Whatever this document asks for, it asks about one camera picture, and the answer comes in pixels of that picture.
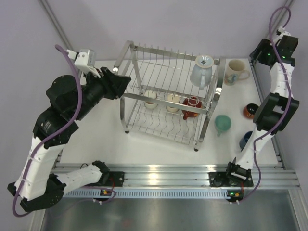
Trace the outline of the cream floral mug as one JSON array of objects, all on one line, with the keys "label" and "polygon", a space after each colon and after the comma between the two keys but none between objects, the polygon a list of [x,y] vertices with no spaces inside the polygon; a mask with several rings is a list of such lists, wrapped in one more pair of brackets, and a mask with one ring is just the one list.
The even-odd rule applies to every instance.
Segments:
[{"label": "cream floral mug", "polygon": [[246,70],[245,63],[239,59],[232,59],[228,62],[225,72],[224,83],[234,85],[239,80],[246,80],[250,77],[250,72]]}]

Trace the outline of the small cream steel tumbler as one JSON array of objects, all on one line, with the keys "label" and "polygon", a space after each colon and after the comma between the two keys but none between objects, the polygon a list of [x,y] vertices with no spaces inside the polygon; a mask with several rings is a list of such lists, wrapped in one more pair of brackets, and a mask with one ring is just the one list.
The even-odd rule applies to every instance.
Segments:
[{"label": "small cream steel tumbler", "polygon": [[[176,94],[169,94],[167,96],[167,101],[172,103],[180,103],[180,96]],[[166,110],[171,113],[176,113],[179,109],[176,107],[166,106]]]}]

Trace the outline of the light blue mug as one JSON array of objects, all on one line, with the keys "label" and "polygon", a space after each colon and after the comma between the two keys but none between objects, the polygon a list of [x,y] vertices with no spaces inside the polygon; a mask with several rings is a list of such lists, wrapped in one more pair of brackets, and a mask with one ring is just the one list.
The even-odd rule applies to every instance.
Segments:
[{"label": "light blue mug", "polygon": [[195,65],[190,75],[191,83],[203,90],[212,79],[212,67],[214,59],[209,55],[199,55],[195,58]]}]

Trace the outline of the white cup orange handle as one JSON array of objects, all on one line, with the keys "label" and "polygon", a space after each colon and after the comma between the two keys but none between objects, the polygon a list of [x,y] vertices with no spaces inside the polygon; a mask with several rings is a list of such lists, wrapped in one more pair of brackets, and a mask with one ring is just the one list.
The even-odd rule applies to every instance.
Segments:
[{"label": "white cup orange handle", "polygon": [[[201,100],[197,96],[191,96],[183,101],[183,105],[189,106],[191,108],[202,108],[203,104]],[[183,120],[187,120],[188,118],[195,118],[199,116],[199,113],[182,110]]]}]

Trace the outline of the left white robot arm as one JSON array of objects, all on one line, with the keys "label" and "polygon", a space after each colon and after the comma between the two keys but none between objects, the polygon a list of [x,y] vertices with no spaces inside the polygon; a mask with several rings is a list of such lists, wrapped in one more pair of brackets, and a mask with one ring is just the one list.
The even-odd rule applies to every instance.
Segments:
[{"label": "left white robot arm", "polygon": [[67,174],[51,172],[55,160],[78,130],[82,120],[101,99],[119,99],[131,78],[102,67],[99,76],[86,74],[86,83],[72,75],[56,78],[47,89],[50,107],[39,115],[33,129],[31,150],[20,178],[8,185],[14,198],[21,198],[25,214],[48,209],[61,198],[83,186],[111,186],[111,173],[102,161]]}]

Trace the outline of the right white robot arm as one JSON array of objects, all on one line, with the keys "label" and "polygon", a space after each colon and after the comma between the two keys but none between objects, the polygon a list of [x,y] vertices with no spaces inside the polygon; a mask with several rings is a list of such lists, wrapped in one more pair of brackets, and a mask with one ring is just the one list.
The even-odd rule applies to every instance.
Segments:
[{"label": "right white robot arm", "polygon": [[284,130],[299,107],[291,91],[295,67],[292,54],[297,46],[298,38],[281,33],[274,41],[262,39],[250,54],[252,61],[270,67],[271,90],[255,113],[254,130],[240,157],[228,163],[225,181],[229,185],[237,185],[251,177],[257,155],[277,132]]}]

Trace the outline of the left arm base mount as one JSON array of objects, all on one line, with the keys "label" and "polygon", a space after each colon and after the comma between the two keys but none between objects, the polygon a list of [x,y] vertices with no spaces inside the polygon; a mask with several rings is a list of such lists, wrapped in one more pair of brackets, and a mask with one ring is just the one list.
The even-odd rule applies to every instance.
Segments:
[{"label": "left arm base mount", "polygon": [[125,172],[111,171],[104,187],[122,187],[125,180]]}]

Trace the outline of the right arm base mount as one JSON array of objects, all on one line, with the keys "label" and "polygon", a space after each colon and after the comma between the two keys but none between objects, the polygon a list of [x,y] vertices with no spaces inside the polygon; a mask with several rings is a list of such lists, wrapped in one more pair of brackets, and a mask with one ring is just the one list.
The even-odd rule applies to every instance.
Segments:
[{"label": "right arm base mount", "polygon": [[229,162],[225,171],[209,172],[211,187],[252,187],[254,186],[250,169],[236,164],[236,158]]}]

